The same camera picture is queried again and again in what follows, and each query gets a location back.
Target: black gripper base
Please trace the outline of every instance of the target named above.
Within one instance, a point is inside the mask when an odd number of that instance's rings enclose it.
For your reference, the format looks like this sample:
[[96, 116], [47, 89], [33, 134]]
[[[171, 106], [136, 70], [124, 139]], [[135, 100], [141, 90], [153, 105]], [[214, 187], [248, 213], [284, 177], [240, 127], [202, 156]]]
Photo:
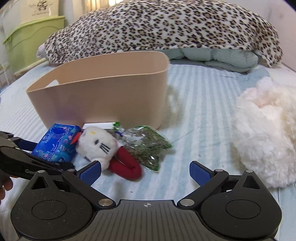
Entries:
[[65, 241], [226, 241], [208, 230], [192, 210], [173, 201], [122, 200], [99, 211], [92, 223]]

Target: blue tissue pack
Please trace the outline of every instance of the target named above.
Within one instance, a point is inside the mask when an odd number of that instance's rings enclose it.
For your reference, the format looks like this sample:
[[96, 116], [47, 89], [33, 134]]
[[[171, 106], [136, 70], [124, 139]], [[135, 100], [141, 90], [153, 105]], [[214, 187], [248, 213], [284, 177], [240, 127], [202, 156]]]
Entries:
[[32, 151], [32, 155], [53, 162], [70, 162], [76, 153], [76, 143], [71, 144], [79, 126], [54, 124]]

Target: plush toy face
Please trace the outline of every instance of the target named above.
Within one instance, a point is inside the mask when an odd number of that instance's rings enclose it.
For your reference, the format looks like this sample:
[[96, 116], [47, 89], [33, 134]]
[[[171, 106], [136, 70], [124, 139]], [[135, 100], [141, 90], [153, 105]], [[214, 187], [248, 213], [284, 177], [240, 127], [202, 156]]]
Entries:
[[109, 166], [111, 158], [117, 152], [115, 138], [106, 130], [99, 127], [87, 127], [78, 139], [76, 151], [90, 161], [98, 160], [102, 170]]

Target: curtain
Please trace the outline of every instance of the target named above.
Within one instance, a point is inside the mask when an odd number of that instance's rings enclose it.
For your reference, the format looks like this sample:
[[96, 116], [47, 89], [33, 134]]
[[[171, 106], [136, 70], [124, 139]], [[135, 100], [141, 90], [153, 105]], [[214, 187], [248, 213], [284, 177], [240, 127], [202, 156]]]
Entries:
[[114, 6], [117, 3], [122, 2], [123, 0], [85, 0], [87, 12]]

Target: metal screw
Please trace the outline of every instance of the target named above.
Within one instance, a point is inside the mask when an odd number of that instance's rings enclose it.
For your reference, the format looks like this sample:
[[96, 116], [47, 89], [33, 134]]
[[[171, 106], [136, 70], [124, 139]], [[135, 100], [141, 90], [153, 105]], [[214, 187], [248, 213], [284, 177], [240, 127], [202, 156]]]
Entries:
[[182, 199], [181, 201], [180, 201], [180, 204], [182, 205], [182, 206], [185, 206], [185, 207], [188, 207], [188, 206], [192, 206], [193, 204], [194, 204], [194, 201], [192, 200], [192, 199]]
[[110, 206], [113, 203], [113, 201], [109, 198], [104, 198], [98, 201], [98, 204], [100, 204], [101, 206]]

